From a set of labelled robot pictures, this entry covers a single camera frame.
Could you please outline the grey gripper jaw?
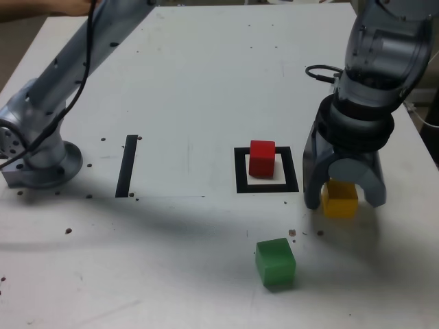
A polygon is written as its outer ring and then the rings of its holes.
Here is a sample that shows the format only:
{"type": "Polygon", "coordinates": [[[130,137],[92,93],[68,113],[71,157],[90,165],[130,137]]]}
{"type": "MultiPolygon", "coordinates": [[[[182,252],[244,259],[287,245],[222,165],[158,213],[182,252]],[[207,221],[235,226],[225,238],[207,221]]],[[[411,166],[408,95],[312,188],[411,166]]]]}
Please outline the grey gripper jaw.
{"type": "Polygon", "coordinates": [[[333,162],[328,169],[330,178],[339,182],[359,185],[365,200],[374,208],[386,203],[387,191],[378,152],[364,154],[360,160],[343,158],[333,162]]]}

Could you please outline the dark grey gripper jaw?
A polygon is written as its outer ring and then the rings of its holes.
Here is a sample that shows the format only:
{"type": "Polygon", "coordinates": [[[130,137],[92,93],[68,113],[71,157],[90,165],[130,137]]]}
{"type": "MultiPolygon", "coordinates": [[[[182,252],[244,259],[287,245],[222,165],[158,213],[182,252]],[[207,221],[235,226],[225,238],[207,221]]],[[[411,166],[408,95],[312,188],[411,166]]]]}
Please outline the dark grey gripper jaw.
{"type": "Polygon", "coordinates": [[[329,180],[328,168],[333,160],[333,146],[319,133],[313,123],[302,157],[302,178],[305,206],[316,210],[320,206],[322,186],[329,180]]]}

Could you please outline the person's hand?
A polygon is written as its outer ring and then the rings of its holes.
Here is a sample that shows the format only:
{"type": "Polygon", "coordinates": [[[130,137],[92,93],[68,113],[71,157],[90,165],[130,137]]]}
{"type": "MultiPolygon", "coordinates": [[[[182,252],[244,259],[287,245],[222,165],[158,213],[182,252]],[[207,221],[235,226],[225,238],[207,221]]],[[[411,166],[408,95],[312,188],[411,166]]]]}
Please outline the person's hand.
{"type": "Polygon", "coordinates": [[[93,1],[91,0],[54,0],[50,10],[54,14],[65,16],[85,16],[88,14],[93,1]]]}

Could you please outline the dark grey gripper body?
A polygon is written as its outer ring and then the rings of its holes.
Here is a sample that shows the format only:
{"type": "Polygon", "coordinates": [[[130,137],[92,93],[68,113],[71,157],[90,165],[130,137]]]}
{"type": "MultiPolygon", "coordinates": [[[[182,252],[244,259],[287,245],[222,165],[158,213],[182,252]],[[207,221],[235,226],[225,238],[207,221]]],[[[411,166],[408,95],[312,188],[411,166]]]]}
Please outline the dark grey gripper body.
{"type": "Polygon", "coordinates": [[[379,159],[379,153],[373,151],[370,153],[352,151],[347,149],[335,148],[334,153],[340,158],[351,158],[362,162],[376,162],[379,159]]]}

